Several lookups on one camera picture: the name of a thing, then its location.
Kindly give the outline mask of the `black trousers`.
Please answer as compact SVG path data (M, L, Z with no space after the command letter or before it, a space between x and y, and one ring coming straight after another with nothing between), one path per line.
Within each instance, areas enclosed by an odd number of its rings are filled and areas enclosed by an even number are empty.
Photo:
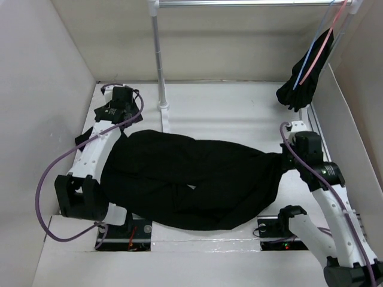
M231 230L275 201L283 173L279 153L141 130L114 144L101 188L111 203L159 224Z

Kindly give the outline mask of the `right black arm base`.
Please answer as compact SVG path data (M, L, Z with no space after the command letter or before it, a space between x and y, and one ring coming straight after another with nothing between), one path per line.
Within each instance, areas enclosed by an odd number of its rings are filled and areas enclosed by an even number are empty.
M306 245L293 233L278 226L275 218L261 218L253 235L260 241L260 249L266 251L307 251Z

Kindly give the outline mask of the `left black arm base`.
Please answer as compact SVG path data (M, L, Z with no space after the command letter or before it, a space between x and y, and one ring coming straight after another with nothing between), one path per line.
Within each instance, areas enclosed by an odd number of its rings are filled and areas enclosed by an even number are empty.
M108 225L98 230L95 249L103 252L151 251L152 222L133 215L124 225Z

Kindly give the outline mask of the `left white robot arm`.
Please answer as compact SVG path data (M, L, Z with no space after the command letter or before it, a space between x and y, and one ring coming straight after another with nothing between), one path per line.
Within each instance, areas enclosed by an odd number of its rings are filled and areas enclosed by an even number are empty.
M133 222L126 218L126 208L107 199L101 176L124 129L142 120L142 109L136 104L140 93L121 85L105 87L102 92L106 104L94 110L95 123L88 140L80 144L80 156L66 175L57 176L54 187L62 216L113 225L117 235L127 237Z

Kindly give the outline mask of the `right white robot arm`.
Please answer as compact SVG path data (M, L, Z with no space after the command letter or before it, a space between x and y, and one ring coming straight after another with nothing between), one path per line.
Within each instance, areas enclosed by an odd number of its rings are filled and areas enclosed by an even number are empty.
M320 136L303 121L283 122L279 131L285 167L299 172L328 229L317 227L301 206L286 206L278 214L278 231L294 234L305 244L320 263L327 286L381 286L382 261L369 246L349 203L340 168L323 160Z

